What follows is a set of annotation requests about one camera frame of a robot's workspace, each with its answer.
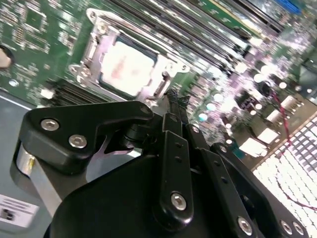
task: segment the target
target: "motherboard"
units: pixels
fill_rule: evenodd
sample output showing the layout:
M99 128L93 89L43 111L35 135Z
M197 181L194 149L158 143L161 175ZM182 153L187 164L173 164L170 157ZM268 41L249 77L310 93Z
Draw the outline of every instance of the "motherboard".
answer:
M157 113L173 89L208 143L265 156L298 95L317 93L301 84L316 75L316 11L315 0L2 0L0 89L38 107L139 100Z

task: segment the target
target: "white label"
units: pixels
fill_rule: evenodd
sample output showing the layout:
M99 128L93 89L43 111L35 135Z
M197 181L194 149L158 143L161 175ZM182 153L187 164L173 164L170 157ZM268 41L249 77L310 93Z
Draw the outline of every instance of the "white label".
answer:
M29 227L39 207L0 194L0 222Z

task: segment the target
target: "cpu socket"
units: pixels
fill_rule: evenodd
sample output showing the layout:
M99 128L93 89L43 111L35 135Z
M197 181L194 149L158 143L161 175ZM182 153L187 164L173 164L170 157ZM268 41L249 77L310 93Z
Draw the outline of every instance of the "cpu socket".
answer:
M160 98L191 66L171 46L113 12L88 9L94 24L80 64L70 72L84 87L116 101Z

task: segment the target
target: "blue connector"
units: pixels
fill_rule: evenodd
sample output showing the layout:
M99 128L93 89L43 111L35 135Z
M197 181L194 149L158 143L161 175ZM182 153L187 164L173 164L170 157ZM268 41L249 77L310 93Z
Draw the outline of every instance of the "blue connector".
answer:
M299 15L302 13L301 9L294 5L290 0L275 0L281 7L287 10L290 14Z

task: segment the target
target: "red wire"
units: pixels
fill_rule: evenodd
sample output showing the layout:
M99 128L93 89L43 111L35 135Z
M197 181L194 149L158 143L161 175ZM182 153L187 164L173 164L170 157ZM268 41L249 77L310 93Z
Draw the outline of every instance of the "red wire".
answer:
M285 109L284 109L283 106L281 105L281 101L280 101L280 99L278 98L278 96L277 96L275 93L273 94L273 98L274 98L274 99L276 100L276 102L279 104L279 110L280 110L280 112L281 112L281 114L282 114L282 117L283 117L283 125L284 125L284 128L285 128L286 138L287 138L287 142L288 142L288 144L286 145L286 149L288 149L288 148L291 146L291 138L290 138L290 135L289 135L288 122L287 122L286 115L285 115ZM281 152L281 156L284 155L286 149ZM301 207L307 207L307 208L309 208L309 209L312 209L313 211L317 211L317 207L308 206L308 205L306 205L306 204L303 204L303 203L301 203L301 202L299 202L299 201L296 201L296 200L292 199L292 198L283 190L283 188L282 188L280 182L279 182L278 179L277 179L277 176L276 176L276 181L277 181L278 187L282 190L282 192L284 193L284 195L286 196L286 198L287 198L288 200L291 200L292 202L296 203L297 205L299 205L299 206L301 206Z

